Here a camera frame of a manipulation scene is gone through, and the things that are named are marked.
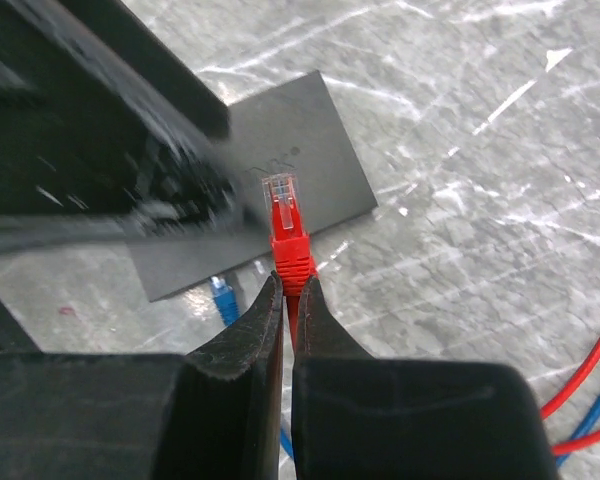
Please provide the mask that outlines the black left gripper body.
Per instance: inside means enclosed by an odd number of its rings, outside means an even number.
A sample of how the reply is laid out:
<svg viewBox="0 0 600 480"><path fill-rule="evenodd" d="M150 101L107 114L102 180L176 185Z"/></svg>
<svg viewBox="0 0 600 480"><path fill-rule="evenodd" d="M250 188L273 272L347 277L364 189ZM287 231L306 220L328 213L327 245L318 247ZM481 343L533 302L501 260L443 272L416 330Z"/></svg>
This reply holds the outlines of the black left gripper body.
<svg viewBox="0 0 600 480"><path fill-rule="evenodd" d="M227 106L120 1L0 1L0 233L222 231Z"/></svg>

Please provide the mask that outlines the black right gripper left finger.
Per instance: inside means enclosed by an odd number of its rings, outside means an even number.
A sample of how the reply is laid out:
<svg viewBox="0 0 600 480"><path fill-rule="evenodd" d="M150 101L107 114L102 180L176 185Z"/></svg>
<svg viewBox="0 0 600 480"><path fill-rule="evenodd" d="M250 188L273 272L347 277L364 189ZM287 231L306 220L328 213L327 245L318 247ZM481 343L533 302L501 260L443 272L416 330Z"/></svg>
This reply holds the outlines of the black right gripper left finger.
<svg viewBox="0 0 600 480"><path fill-rule="evenodd" d="M191 453L198 478L279 475L282 293L279 276L270 274L236 322L188 355L196 370Z"/></svg>

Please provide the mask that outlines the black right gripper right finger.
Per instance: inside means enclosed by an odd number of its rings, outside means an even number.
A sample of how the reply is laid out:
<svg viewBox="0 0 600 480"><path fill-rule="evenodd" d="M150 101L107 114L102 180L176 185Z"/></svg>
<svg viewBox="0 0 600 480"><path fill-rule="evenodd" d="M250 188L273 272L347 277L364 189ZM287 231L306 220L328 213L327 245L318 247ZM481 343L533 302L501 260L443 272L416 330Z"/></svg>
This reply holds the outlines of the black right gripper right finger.
<svg viewBox="0 0 600 480"><path fill-rule="evenodd" d="M291 437L296 477L355 476L362 420L346 409L362 385L359 367L374 359L330 312L320 281L305 285L293 337Z"/></svg>

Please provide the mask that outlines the black network switch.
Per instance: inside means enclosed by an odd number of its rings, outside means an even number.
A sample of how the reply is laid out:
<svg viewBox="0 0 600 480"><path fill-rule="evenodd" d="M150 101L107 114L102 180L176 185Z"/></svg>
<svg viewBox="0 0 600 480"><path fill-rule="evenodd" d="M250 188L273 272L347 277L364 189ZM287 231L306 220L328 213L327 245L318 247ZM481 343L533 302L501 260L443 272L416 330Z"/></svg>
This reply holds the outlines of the black network switch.
<svg viewBox="0 0 600 480"><path fill-rule="evenodd" d="M269 253L264 178L296 178L305 229L314 234L374 209L377 201L320 72L229 107L231 136L217 145L257 217L235 233L130 245L149 301L168 298Z"/></svg>

